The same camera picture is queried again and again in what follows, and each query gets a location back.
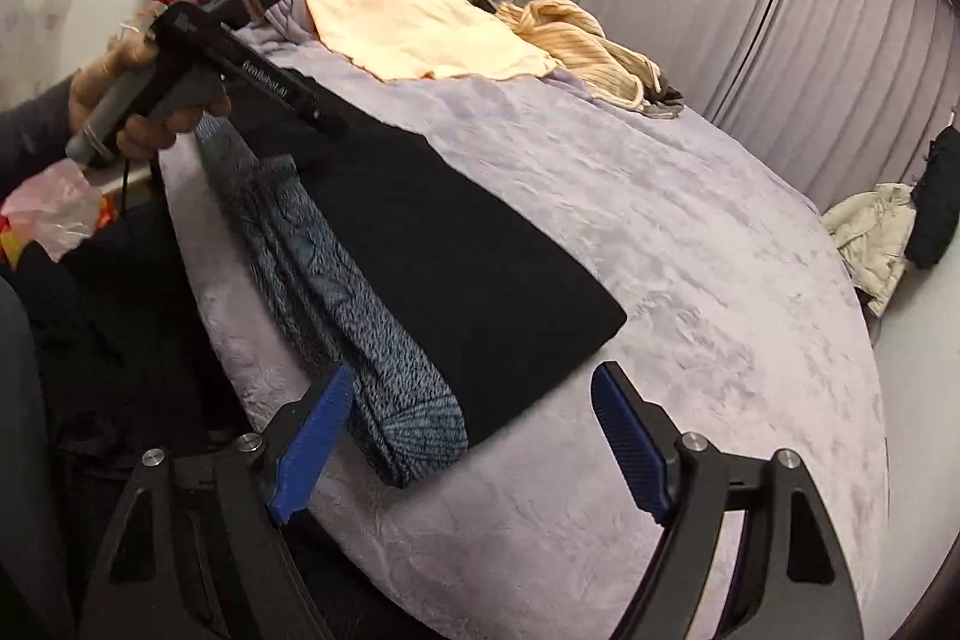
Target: lavender bedspread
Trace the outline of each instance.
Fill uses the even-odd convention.
[[[446,161],[584,263],[628,322],[589,365],[455,467],[381,485],[347,437],[311,510],[397,603],[458,638],[609,637],[659,528],[632,504],[589,403],[613,359],[680,429],[768,458],[799,451],[864,602],[886,525],[880,386],[853,288],[812,205],[693,111],[655,121],[559,73],[385,85],[319,43],[248,40]],[[304,372],[253,287],[196,143],[161,159],[214,348],[262,427]],[[725,525],[692,637],[712,636],[736,546]]]

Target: black cloth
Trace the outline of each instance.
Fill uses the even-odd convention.
[[[246,417],[200,322],[163,202],[131,210],[60,263],[29,244],[8,282],[37,346],[68,588],[79,611],[141,453],[203,453],[220,444],[211,431],[243,431]]]
[[[944,257],[960,220],[960,131],[952,125],[930,143],[926,169],[910,197],[917,218],[904,255],[929,269]]]
[[[141,453],[157,445],[175,455],[205,453],[223,447],[248,425],[200,322],[163,201],[130,210],[126,220],[80,244],[61,263],[30,244],[17,271],[3,273],[22,297],[37,343],[41,379],[34,379],[42,384],[51,422],[59,530],[56,519],[36,534],[14,522],[11,497],[2,503],[8,511],[4,517],[16,523],[18,529],[11,530],[19,530],[34,552],[58,544],[46,537],[62,533],[66,581],[79,614],[104,530]],[[4,285],[0,280],[0,292]],[[10,300],[19,311],[12,293]],[[26,332],[26,317],[20,317]],[[0,320],[0,333],[12,335],[13,325]],[[5,401],[18,403],[11,395]],[[25,434],[42,439],[42,420]],[[11,454],[27,458],[16,448],[18,441],[8,437]],[[43,461],[42,448],[35,450]],[[39,479],[43,465],[35,459],[30,466],[29,474]],[[35,494],[35,487],[29,488]],[[22,498],[23,509],[42,509],[36,496]],[[439,637],[384,597],[305,513],[283,531],[337,640]],[[43,637],[30,634],[40,632],[35,618],[42,612],[23,605],[22,586],[9,584],[5,576],[0,569],[2,615],[7,623],[22,624],[16,627],[23,637]],[[47,573],[46,597],[56,597],[58,579],[59,573]]]
[[[29,177],[61,160],[70,139],[70,80],[0,112],[0,203]]]
[[[308,512],[282,528],[296,569],[336,640],[442,640],[387,599]]]
[[[310,82],[336,139],[235,84],[232,122],[263,159],[289,153],[373,290],[453,390],[475,445],[554,389],[626,320],[613,297],[419,135]]]
[[[496,15],[496,6],[493,5],[491,0],[470,0],[470,3],[477,9],[483,9],[488,14]]]

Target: cable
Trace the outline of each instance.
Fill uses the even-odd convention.
[[[127,186],[130,184],[130,159],[123,160],[123,184],[120,186],[120,218],[127,216]]]

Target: beige knit sweater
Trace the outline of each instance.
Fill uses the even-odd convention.
[[[592,14],[569,0],[502,1],[496,17],[521,39],[545,49],[589,83],[594,95],[622,109],[643,110],[643,87],[661,92],[661,69],[645,55],[606,38]]]

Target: black bag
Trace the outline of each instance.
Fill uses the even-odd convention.
[[[929,269],[944,257],[960,220],[960,131],[952,125],[930,143],[911,199],[917,219],[905,255],[917,268]]]

